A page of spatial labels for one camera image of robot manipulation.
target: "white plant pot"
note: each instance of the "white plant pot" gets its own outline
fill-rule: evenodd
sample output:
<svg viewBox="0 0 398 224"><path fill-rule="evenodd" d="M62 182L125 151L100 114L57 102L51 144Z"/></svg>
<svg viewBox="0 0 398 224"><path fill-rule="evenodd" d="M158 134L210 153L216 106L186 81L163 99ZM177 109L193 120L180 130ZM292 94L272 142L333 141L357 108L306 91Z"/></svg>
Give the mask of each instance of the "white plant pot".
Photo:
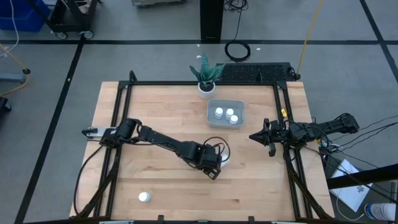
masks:
<svg viewBox="0 0 398 224"><path fill-rule="evenodd" d="M198 83L199 96L202 97L203 99L208 100L208 99L212 98L214 96L214 94L216 93L216 84L215 83L213 83L213 89L208 92L201 90L199 86L200 86L200 83Z"/></svg>

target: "wooden table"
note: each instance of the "wooden table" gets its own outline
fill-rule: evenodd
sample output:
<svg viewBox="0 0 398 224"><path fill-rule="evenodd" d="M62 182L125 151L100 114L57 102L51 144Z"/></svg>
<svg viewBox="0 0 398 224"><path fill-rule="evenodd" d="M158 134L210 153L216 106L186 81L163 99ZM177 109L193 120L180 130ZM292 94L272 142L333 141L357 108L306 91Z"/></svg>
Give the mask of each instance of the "wooden table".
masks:
<svg viewBox="0 0 398 224"><path fill-rule="evenodd" d="M117 92L117 82L101 86L93 126L109 126ZM288 83L295 121L311 122L303 83ZM283 94L280 92L282 107ZM156 220L294 220L292 200L282 146L275 157L268 147L249 139L262 129L262 121L277 119L271 86L217 86L215 99L241 100L246 105L246 123L240 129L209 128L206 124L207 101L198 96L196 86L133 86L129 118L180 141L203 142L220 136L231 147L230 163L216 180L190 168L174 153L156 146L123 146L114 198L112 219ZM119 120L123 103L120 107ZM315 142L309 147L316 149ZM88 142L85 159L98 148ZM331 200L319 155L303 149L302 160L309 191L324 210L333 216ZM83 171L77 205L81 210L89 201L100 179L104 149ZM150 192L152 200L138 200L141 192ZM305 216L298 190L300 211ZM101 214L108 199L104 194Z"/></svg>

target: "potted plant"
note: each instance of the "potted plant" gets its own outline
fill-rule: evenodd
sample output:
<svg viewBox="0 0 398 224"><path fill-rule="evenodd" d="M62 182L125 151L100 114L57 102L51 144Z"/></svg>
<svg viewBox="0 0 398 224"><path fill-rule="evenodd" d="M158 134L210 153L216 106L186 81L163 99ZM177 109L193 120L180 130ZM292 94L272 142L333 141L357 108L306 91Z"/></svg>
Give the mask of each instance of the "potted plant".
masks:
<svg viewBox="0 0 398 224"><path fill-rule="evenodd" d="M215 66L210 68L209 61L206 55L201 56L200 72L196 71L192 66L191 72L198 79L199 96L203 99L210 99L214 96L216 90L215 81L217 81L223 72L225 65Z"/></svg>

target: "gray floor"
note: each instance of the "gray floor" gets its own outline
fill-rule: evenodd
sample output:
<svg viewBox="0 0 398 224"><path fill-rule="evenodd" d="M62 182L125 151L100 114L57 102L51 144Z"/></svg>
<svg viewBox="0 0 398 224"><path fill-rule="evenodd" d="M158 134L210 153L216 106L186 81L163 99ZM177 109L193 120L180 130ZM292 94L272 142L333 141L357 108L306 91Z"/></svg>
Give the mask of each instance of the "gray floor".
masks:
<svg viewBox="0 0 398 224"><path fill-rule="evenodd" d="M398 40L394 0L367 0L386 40ZM318 1L249 2L242 14L239 39L302 40ZM200 38L199 4L166 4L137 9L130 1L104 0L98 7L94 32L98 40L185 40ZM223 39L236 32L237 12L225 12ZM71 33L70 39L78 39ZM0 30L0 40L15 39ZM21 39L54 40L47 27ZM312 34L313 40L376 40L359 1L325 1ZM251 45L248 62L290 62L297 68L301 45ZM13 110L0 121L0 206L3 223L13 223L76 45L19 45L15 54L32 70L28 86L7 96ZM389 46L398 60L398 46ZM243 49L231 47L235 55ZM199 66L206 53L213 63L230 62L224 45L85 45L45 161L26 222L67 218L85 139L80 131L91 124L103 81L127 79L134 70L139 80L193 80L188 66ZM1 72L19 72L10 57L0 58ZM341 113L355 115L361 126L398 114L398 83L378 45L309 45L300 72L312 116L317 121ZM0 92L15 83L0 82ZM395 164L393 126L364 144L347 150L377 166ZM371 166L351 160L361 169Z"/></svg>

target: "blue bin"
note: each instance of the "blue bin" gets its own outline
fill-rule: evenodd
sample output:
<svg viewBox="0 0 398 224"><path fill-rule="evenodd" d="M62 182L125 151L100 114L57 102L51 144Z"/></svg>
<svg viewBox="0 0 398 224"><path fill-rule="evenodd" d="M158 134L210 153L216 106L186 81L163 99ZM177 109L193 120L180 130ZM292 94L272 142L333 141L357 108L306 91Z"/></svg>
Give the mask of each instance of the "blue bin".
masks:
<svg viewBox="0 0 398 224"><path fill-rule="evenodd" d="M44 4L43 0L34 1L36 6L48 17L50 9ZM44 21L26 0L12 0L12 5L14 6L17 30L27 32L38 32L41 30ZM0 29L14 30L9 0L0 0Z"/></svg>

